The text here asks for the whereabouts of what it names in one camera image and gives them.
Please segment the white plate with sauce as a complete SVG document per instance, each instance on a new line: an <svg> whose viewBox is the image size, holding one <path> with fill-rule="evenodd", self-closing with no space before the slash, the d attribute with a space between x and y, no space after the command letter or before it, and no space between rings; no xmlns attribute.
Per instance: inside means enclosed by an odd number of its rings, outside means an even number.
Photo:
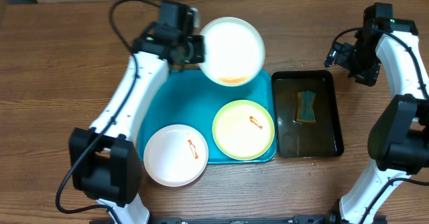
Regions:
<svg viewBox="0 0 429 224"><path fill-rule="evenodd" d="M253 80L265 61L265 44L259 32L236 17L220 17L200 31L205 59L199 69L211 81L238 87Z"/></svg>

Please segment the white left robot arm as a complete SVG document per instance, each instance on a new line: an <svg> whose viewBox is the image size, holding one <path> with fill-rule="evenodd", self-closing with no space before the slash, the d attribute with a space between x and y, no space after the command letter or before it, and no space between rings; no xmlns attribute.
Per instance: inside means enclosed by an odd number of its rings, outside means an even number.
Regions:
<svg viewBox="0 0 429 224"><path fill-rule="evenodd" d="M171 64L204 61L204 38L190 30L146 29L130 45L128 68L105 110L69 139L71 169L65 180L96 200L113 223L149 223L139 188L143 168L136 143L140 125Z"/></svg>

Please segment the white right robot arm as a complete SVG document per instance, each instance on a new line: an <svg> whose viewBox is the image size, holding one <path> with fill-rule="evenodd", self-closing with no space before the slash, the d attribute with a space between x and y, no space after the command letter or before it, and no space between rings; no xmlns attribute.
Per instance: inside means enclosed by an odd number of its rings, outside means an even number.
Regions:
<svg viewBox="0 0 429 224"><path fill-rule="evenodd" d="M337 223L374 223L390 194L428 167L428 75L412 20L368 19L353 32L355 44L334 41L325 65L340 65L367 86L383 68L391 101L369 133L369 163L340 199Z"/></svg>

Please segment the green yellow sponge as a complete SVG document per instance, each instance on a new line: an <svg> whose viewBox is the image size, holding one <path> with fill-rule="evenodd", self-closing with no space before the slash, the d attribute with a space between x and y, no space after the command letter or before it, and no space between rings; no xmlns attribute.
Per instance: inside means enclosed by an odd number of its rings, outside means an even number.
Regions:
<svg viewBox="0 0 429 224"><path fill-rule="evenodd" d="M313 104L316 94L312 91L301 91L296 94L295 121L300 123L315 123L316 118Z"/></svg>

